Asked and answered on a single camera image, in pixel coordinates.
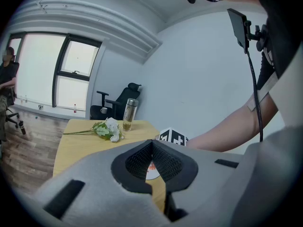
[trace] window frame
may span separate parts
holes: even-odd
[[[18,51],[16,53],[15,62],[18,62],[18,60],[19,60],[20,52],[22,50],[22,46],[23,46],[23,42],[24,42],[24,38],[27,34],[47,34],[47,35],[63,35],[63,36],[65,36],[65,39],[63,41],[63,44],[62,44],[61,49],[60,49],[59,54],[58,54],[57,62],[56,62],[54,73],[53,73],[52,107],[55,108],[55,107],[57,107],[57,103],[56,103],[57,95],[56,95],[56,93],[57,93],[58,76],[73,78],[73,79],[78,79],[78,80],[83,80],[83,81],[88,81],[88,82],[89,82],[89,79],[90,79],[90,75],[88,77],[88,76],[80,75],[80,74],[77,74],[77,73],[71,73],[71,72],[66,72],[66,71],[61,70],[63,59],[65,57],[65,54],[66,54],[69,43],[72,42],[72,41],[75,41],[75,42],[78,42],[78,43],[95,46],[95,47],[98,47],[100,49],[100,46],[102,45],[102,42],[97,41],[97,40],[93,40],[93,39],[89,39],[89,38],[85,38],[85,37],[82,37],[82,36],[78,36],[78,35],[71,35],[71,34],[67,34],[67,33],[58,33],[58,32],[30,31],[30,32],[14,33],[14,34],[10,34],[10,36],[9,36],[9,41],[8,41],[8,44],[7,44],[7,48],[9,47],[10,41],[12,39],[21,39],[19,47],[18,47]]]

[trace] black and white cube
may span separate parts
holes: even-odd
[[[186,146],[188,138],[184,134],[180,133],[179,131],[173,128],[167,128],[160,132],[159,140],[164,140],[181,146]]]

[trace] black cable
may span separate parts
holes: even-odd
[[[253,86],[254,86],[255,105],[256,105],[256,111],[257,111],[257,116],[258,116],[258,121],[259,121],[260,142],[262,142],[263,141],[263,123],[262,123],[262,115],[261,115],[260,103],[259,103],[259,99],[258,99],[256,75],[255,75],[254,68],[252,66],[252,62],[251,62],[251,59],[250,59],[250,53],[249,53],[248,49],[246,49],[246,54],[248,56],[248,61],[250,63],[252,82],[253,82]]]

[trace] flower bouquet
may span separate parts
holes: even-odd
[[[65,135],[98,135],[105,140],[111,142],[117,142],[120,139],[124,139],[124,135],[121,132],[118,121],[113,118],[106,118],[104,122],[97,122],[90,130],[79,131],[73,133],[64,133]]]

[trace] window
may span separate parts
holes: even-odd
[[[28,32],[11,35],[8,46],[20,63],[18,98],[86,109],[91,70],[101,42],[71,34]]]

